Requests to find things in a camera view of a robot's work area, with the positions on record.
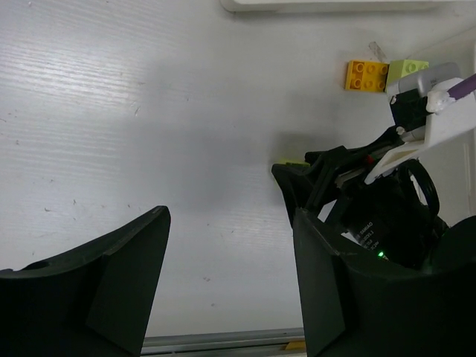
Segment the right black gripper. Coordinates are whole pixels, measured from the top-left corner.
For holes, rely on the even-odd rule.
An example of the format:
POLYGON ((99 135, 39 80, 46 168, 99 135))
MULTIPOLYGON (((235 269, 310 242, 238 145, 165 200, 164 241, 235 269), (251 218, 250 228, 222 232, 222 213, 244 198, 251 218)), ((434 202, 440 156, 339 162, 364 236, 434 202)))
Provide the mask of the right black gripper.
POLYGON ((420 268, 447 230, 438 217, 440 200, 427 170, 416 159, 365 183, 380 164, 388 145, 358 149, 337 147, 307 152, 310 167, 302 172, 272 171, 284 199, 289 223, 295 211, 319 213, 332 207, 324 222, 338 234, 350 234, 381 259, 406 268, 420 268))

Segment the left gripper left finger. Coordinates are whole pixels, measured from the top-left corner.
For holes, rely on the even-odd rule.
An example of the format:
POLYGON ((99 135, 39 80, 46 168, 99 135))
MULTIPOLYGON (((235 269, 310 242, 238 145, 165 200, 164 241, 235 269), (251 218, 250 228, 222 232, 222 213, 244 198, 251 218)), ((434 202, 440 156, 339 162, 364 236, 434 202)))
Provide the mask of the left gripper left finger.
POLYGON ((3 356, 139 356, 170 232, 158 206, 20 270, 1 271, 3 356))

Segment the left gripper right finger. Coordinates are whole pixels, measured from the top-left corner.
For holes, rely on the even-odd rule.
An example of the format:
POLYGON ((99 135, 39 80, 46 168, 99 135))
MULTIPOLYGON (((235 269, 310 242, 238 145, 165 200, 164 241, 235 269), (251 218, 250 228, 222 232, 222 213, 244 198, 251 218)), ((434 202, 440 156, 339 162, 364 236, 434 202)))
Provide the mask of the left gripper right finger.
POLYGON ((475 218, 445 234, 431 273, 378 258, 298 210, 295 261, 309 356, 473 356, 475 218))

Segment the yellow-green base lego brick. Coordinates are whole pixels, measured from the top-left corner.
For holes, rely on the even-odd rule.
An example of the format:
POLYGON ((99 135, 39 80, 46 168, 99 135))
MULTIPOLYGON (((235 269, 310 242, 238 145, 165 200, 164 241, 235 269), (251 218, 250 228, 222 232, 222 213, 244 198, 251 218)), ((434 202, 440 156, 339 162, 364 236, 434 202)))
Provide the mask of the yellow-green base lego brick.
POLYGON ((305 161, 282 160, 273 165, 272 171, 277 172, 302 172, 310 167, 305 161))

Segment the light green lego brick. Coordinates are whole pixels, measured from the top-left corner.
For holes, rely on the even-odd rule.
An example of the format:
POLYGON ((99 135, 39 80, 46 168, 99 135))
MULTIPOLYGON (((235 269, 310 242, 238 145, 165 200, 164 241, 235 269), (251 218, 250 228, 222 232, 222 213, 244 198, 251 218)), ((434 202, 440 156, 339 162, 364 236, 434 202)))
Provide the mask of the light green lego brick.
POLYGON ((409 74, 427 69, 429 67, 429 62, 419 61, 414 59, 401 59, 391 61, 388 66, 387 71, 387 82, 386 90, 390 88, 390 85, 400 80, 403 77, 408 76, 409 74))

